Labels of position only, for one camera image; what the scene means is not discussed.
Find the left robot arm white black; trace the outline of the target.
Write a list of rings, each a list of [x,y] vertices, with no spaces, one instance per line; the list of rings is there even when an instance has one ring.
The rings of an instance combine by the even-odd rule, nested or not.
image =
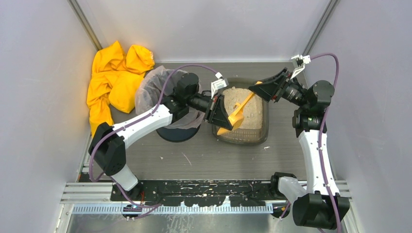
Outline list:
[[[124,191],[139,193],[141,184],[126,164],[126,150],[130,145],[162,127],[169,126],[189,113],[190,108],[203,112],[204,121],[231,130],[232,124],[224,107],[224,96],[217,91],[228,86],[220,73],[212,82],[211,95],[199,93],[199,78],[194,73],[184,74],[169,95],[161,94],[160,104],[143,114],[113,126],[100,124],[89,147],[89,154]]]

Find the orange plastic litter scoop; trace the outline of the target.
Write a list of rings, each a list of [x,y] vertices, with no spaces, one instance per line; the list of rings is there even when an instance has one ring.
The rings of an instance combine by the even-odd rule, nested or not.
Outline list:
[[[223,89],[224,106],[233,129],[218,128],[217,136],[226,136],[238,130],[261,130],[263,128],[263,100],[248,90],[254,82],[247,79],[231,79]]]

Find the yellow cloth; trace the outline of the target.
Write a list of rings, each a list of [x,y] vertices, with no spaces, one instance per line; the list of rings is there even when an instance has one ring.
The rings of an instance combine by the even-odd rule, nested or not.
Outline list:
[[[92,135],[100,124],[114,124],[111,107],[124,113],[134,109],[135,93],[154,66],[153,53],[140,45],[124,51],[116,41],[96,53],[86,97]]]

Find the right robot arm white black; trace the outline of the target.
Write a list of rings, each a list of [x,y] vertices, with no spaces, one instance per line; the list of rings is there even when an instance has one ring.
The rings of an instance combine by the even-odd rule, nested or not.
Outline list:
[[[319,80],[305,88],[284,68],[248,89],[266,102],[285,99],[298,106],[292,127],[304,155],[306,185],[291,173],[276,172],[271,177],[273,192],[286,198],[295,225],[340,233],[350,203],[335,183],[327,150],[326,116],[335,93],[333,84]]]

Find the aluminium rail frame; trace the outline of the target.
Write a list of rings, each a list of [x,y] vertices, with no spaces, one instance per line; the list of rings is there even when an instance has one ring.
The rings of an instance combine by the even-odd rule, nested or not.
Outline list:
[[[303,186],[307,180],[303,152],[295,139],[269,138],[260,145],[239,145],[207,135],[172,143],[154,134],[134,143],[126,151],[126,157],[140,182],[270,180],[276,171],[295,174]],[[286,205],[286,200],[253,207],[232,207],[228,200],[222,206],[209,207],[146,205],[143,201],[127,200],[106,176],[97,183],[91,183],[87,174],[89,170],[90,166],[85,163],[79,182],[66,184],[61,203],[72,205],[71,214],[120,214],[127,219],[143,214],[271,214]]]

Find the dark translucent litter box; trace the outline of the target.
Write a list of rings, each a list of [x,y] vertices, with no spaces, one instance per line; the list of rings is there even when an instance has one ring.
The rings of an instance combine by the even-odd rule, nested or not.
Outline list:
[[[230,115],[237,109],[237,104],[242,104],[251,94],[248,87],[256,81],[249,78],[228,78],[229,86],[219,90],[224,95],[224,106]],[[254,95],[243,108],[244,120],[240,127],[227,133],[218,135],[219,127],[212,126],[212,135],[216,139],[242,145],[258,145],[266,141],[269,131],[268,103]]]

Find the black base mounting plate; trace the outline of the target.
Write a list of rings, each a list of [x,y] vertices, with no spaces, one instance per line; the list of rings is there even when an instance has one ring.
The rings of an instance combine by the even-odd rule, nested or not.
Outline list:
[[[270,180],[142,180],[138,187],[140,194],[128,197],[146,205],[209,207],[228,200],[232,207],[253,207],[286,200]]]

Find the black trash bin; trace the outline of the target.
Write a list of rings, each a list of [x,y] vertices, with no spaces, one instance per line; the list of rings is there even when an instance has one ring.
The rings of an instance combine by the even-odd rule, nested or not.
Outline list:
[[[173,143],[181,143],[190,140],[193,138],[199,131],[200,126],[196,128],[189,128],[189,129],[168,129],[165,127],[159,128],[156,130],[157,134],[164,140],[173,142]]]

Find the translucent trash bag liner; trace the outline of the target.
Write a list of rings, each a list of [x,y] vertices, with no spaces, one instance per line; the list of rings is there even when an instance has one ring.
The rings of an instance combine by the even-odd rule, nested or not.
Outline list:
[[[167,81],[166,78],[172,72],[172,69],[166,69],[164,66],[159,66],[146,74],[135,93],[135,112],[137,115],[143,114],[157,104],[163,85],[166,85],[164,95],[168,96],[172,94],[173,88],[177,85],[182,76],[186,74],[186,71],[178,70]],[[202,124],[204,115],[203,112],[190,107],[188,114],[165,128],[196,128]]]

